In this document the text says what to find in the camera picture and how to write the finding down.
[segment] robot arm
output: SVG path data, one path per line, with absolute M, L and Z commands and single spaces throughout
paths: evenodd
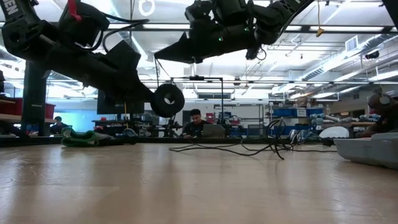
M 65 6 L 55 26 L 40 20 L 34 11 L 38 4 L 35 0 L 0 1 L 6 18 L 2 35 L 7 51 L 78 80 L 84 86 L 103 90 L 110 102 L 150 101 L 152 109 L 164 117 L 171 117 L 182 109 L 184 99 L 176 86 L 163 86 L 162 91 L 153 93 L 139 80 L 136 68 L 141 55 L 127 42 L 120 41 L 106 55 L 93 53 L 109 27 L 106 18 L 109 15 L 77 0 L 68 2 L 72 5 Z M 131 21 L 131 24 L 146 22 L 148 20 Z M 164 95 L 168 93 L 179 96 L 176 104 L 165 104 Z
M 292 20 L 312 2 L 314 0 L 280 0 L 262 7 L 252 0 L 248 3 L 245 0 L 197 0 L 186 8 L 189 38 L 184 33 L 177 43 L 158 51 L 155 57 L 201 63 L 208 57 L 247 49 L 246 59 L 255 59 L 261 45 L 276 42 Z M 398 23 L 397 1 L 383 0 L 383 3 L 394 23 Z M 210 11 L 213 11 L 213 20 L 208 14 Z

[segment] box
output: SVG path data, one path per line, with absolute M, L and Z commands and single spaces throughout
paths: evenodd
M 2 104 L 0 106 L 0 113 L 22 116 L 23 99 L 15 98 L 14 101 L 15 103 L 13 104 L 11 103 Z M 55 111 L 55 105 L 51 105 L 48 103 L 45 104 L 45 118 L 53 119 L 54 111 Z

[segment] workbench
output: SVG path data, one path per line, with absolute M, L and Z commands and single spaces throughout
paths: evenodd
M 398 223 L 395 170 L 332 152 L 281 152 L 282 161 L 272 152 L 242 157 L 170 146 L 183 145 L 0 149 L 0 221 Z

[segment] ceiling duct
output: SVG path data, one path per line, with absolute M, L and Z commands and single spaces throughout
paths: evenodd
M 311 68 L 305 70 L 302 75 L 297 79 L 298 81 L 308 81 L 311 78 L 317 77 L 324 74 L 340 65 L 349 62 L 353 57 L 358 55 L 364 55 L 370 53 L 380 44 L 390 41 L 396 38 L 396 35 L 391 34 L 379 34 L 370 39 L 363 41 L 358 41 L 354 49 L 342 49 L 333 55 L 323 59 L 320 63 L 312 66 Z M 275 87 L 274 92 L 283 92 L 293 88 L 294 85 L 282 85 Z

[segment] person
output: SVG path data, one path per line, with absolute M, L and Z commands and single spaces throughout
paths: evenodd
M 398 132 L 398 103 L 393 97 L 376 93 L 370 97 L 368 105 L 380 118 L 367 130 L 358 133 L 357 138 L 370 138 L 377 133 Z
M 51 134 L 61 134 L 62 129 L 67 128 L 68 125 L 62 123 L 62 118 L 60 116 L 56 116 L 54 120 L 56 120 L 57 122 L 55 123 L 55 125 L 51 126 L 50 132 Z
M 203 126 L 205 124 L 211 124 L 211 123 L 201 119 L 201 113 L 199 109 L 191 110 L 189 115 L 191 116 L 192 122 L 188 123 L 182 129 L 182 136 L 184 138 L 194 138 L 194 137 L 200 138 L 201 132 L 203 131 Z

